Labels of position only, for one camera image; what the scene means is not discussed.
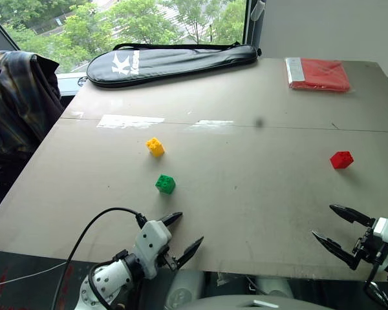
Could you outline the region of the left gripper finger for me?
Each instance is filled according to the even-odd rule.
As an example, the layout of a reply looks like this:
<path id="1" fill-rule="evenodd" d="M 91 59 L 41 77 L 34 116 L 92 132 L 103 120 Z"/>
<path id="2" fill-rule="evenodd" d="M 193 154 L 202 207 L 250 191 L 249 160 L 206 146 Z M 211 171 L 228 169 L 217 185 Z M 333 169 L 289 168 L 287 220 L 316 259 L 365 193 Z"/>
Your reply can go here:
<path id="1" fill-rule="evenodd" d="M 182 256 L 176 260 L 177 269 L 182 268 L 195 255 L 203 239 L 202 236 L 184 250 Z"/>
<path id="2" fill-rule="evenodd" d="M 175 223 L 180 217 L 182 217 L 183 212 L 172 212 L 168 215 L 165 215 L 160 219 L 160 221 L 164 224 L 165 227 L 169 227 L 173 223 Z"/>

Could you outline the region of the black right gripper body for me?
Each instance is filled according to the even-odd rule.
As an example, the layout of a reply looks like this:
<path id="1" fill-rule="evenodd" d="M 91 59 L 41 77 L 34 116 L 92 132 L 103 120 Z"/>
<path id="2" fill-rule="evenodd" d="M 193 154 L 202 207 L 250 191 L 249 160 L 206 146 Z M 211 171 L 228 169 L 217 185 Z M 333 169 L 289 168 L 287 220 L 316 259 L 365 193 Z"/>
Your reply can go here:
<path id="1" fill-rule="evenodd" d="M 375 236 L 373 229 L 368 227 L 365 234 L 358 238 L 352 253 L 354 254 L 352 268 L 357 268 L 361 260 L 381 266 L 388 255 L 388 244 Z"/>

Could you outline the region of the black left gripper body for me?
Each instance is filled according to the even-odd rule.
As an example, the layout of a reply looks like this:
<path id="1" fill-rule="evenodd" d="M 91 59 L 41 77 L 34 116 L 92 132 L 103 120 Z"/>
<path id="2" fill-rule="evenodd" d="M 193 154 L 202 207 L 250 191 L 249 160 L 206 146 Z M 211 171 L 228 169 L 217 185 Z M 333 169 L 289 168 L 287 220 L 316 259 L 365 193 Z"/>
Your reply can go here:
<path id="1" fill-rule="evenodd" d="M 178 269 L 178 262 L 176 258 L 169 255 L 168 245 L 164 245 L 160 248 L 156 258 L 156 264 L 158 268 L 168 267 L 172 271 L 176 271 Z"/>

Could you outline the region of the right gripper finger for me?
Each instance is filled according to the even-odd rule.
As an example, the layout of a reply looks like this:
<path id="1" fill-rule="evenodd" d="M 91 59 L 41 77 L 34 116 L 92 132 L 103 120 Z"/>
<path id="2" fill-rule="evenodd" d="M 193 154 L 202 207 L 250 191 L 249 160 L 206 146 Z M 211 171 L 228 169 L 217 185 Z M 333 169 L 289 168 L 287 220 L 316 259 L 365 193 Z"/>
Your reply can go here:
<path id="1" fill-rule="evenodd" d="M 326 250 L 332 253 L 335 257 L 345 262 L 350 269 L 356 270 L 359 264 L 359 260 L 341 248 L 341 245 L 334 240 L 327 238 L 316 231 L 312 231 L 312 235 Z"/>
<path id="2" fill-rule="evenodd" d="M 347 220 L 350 223 L 357 222 L 365 227 L 372 227 L 376 221 L 375 218 L 370 218 L 367 215 L 348 207 L 344 207 L 338 204 L 329 205 L 330 209 L 332 209 L 338 216 Z"/>

